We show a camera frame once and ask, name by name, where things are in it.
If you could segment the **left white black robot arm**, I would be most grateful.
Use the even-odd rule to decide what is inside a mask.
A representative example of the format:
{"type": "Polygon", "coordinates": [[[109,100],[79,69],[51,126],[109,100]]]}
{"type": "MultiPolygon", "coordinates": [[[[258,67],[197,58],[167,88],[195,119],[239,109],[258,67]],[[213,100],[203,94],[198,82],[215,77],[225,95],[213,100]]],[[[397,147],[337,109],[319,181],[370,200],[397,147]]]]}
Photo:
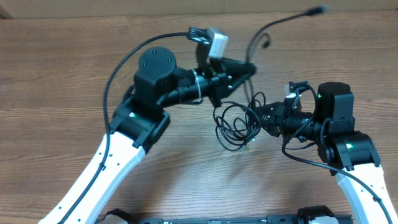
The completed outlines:
{"type": "Polygon", "coordinates": [[[186,70],[173,52],[151,47],[139,57],[135,87],[126,93],[108,123],[95,155],[64,198],[41,223],[94,223],[123,179],[170,124],[164,109],[208,97],[214,107],[250,76],[253,63],[214,58],[206,68],[186,70]]]}

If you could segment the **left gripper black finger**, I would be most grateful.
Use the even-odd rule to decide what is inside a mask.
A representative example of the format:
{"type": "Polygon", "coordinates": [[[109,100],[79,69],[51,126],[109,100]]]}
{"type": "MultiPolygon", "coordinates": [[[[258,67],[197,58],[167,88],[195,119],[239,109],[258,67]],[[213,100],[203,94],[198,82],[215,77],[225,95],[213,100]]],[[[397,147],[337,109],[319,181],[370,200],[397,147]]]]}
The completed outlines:
{"type": "Polygon", "coordinates": [[[225,74],[236,76],[236,75],[253,75],[257,71],[255,64],[240,60],[234,60],[231,58],[223,58],[221,60],[221,67],[225,74]]]}
{"type": "Polygon", "coordinates": [[[232,93],[246,80],[252,77],[252,73],[234,73],[227,74],[227,91],[232,93]]]}

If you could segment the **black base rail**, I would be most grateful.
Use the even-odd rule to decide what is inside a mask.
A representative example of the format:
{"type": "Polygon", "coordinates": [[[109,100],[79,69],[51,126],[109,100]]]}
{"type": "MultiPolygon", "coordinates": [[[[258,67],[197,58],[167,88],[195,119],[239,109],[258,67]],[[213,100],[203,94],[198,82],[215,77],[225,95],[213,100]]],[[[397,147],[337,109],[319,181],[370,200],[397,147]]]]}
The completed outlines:
{"type": "Polygon", "coordinates": [[[309,224],[335,223],[353,224],[351,215],[337,215],[325,205],[304,207],[295,214],[271,214],[265,217],[238,218],[144,218],[133,216],[118,208],[108,211],[105,216],[97,219],[96,223],[135,223],[135,224],[309,224]]]}

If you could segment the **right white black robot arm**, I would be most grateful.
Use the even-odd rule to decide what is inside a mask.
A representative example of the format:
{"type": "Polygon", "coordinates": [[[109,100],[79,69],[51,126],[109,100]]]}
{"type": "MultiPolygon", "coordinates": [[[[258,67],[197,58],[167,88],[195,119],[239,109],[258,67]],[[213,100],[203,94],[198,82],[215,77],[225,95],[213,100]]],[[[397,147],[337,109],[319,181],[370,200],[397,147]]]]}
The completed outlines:
{"type": "Polygon", "coordinates": [[[282,153],[292,160],[330,171],[344,193],[357,223],[397,223],[381,158],[373,140],[355,130],[354,95],[348,84],[290,82],[282,102],[253,108],[261,128],[283,137],[282,153]],[[296,138],[317,147],[320,162],[289,154],[296,138]]]}

